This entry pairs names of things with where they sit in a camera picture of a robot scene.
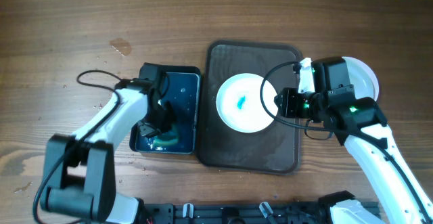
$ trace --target white bowl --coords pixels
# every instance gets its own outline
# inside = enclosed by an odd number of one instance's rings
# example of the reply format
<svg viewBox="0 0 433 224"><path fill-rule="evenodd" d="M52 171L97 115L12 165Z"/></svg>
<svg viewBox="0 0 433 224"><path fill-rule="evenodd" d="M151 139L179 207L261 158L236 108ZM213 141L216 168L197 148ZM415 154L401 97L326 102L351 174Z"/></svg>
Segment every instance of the white bowl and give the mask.
<svg viewBox="0 0 433 224"><path fill-rule="evenodd" d="M256 74L238 74L227 79L216 95L216 110L223 122L242 133L254 133L268 127L271 118L260 102L260 86L263 77ZM263 87L263 100L267 109L276 116L278 107L273 98L277 92L266 81Z"/></svg>
<svg viewBox="0 0 433 224"><path fill-rule="evenodd" d="M355 97L361 99L371 97L375 101L379 97L379 81L373 70L361 60L343 57L347 64L350 83L355 88Z"/></svg>

